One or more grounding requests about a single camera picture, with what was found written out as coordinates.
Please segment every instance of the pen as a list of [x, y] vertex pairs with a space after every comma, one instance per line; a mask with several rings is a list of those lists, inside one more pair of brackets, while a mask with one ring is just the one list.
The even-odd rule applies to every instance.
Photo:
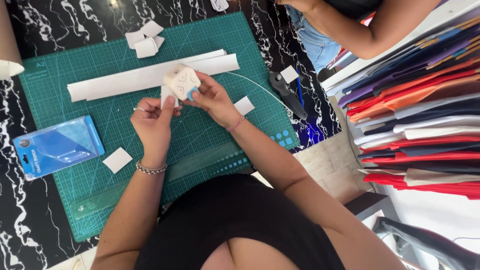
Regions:
[[300, 76], [297, 77], [297, 89], [298, 89], [298, 92], [299, 92], [300, 104], [301, 104], [301, 106], [303, 107], [303, 97], [302, 97], [302, 95], [301, 95]]

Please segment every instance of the denim shorts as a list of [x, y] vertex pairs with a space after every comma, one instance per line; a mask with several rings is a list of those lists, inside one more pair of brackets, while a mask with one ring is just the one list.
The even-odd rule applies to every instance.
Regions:
[[308, 58], [312, 61], [315, 71], [319, 73], [337, 56], [341, 46], [315, 30], [300, 11], [290, 5], [285, 7], [307, 51]]

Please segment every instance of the bracelet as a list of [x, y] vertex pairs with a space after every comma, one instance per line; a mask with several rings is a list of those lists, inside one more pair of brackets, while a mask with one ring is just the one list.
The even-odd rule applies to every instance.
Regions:
[[149, 169], [149, 168], [145, 168], [144, 166], [142, 166], [140, 164], [140, 161], [137, 161], [137, 163], [135, 164], [135, 166], [137, 167], [138, 170], [140, 170], [141, 172], [144, 172], [144, 173], [147, 173], [147, 174], [158, 174], [158, 173], [161, 173], [161, 172], [164, 172], [166, 169], [167, 169], [167, 165], [165, 164], [162, 168], [160, 169]]
[[237, 124], [235, 126], [231, 127], [231, 128], [228, 128], [227, 131], [232, 132], [234, 129], [236, 129], [243, 122], [244, 119], [245, 119], [245, 115], [242, 115], [240, 117], [240, 120], [237, 122]]

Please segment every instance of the marble table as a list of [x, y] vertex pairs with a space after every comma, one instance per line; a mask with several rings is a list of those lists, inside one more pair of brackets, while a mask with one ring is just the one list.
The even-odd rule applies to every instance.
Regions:
[[[121, 38], [153, 19], [169, 27], [215, 12], [209, 0], [5, 0], [22, 58]], [[232, 0], [226, 13], [242, 11], [265, 64], [300, 70], [307, 121], [291, 119], [298, 152], [341, 131], [285, 7], [273, 0]], [[60, 196], [48, 175], [23, 179], [12, 139], [36, 130], [18, 77], [0, 81], [0, 268], [46, 269], [98, 243], [74, 241]]]

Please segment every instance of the paper roll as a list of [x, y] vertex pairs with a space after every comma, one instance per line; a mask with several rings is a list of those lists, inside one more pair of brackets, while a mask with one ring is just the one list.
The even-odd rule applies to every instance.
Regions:
[[7, 6], [5, 1], [0, 0], [0, 80], [6, 80], [24, 70]]

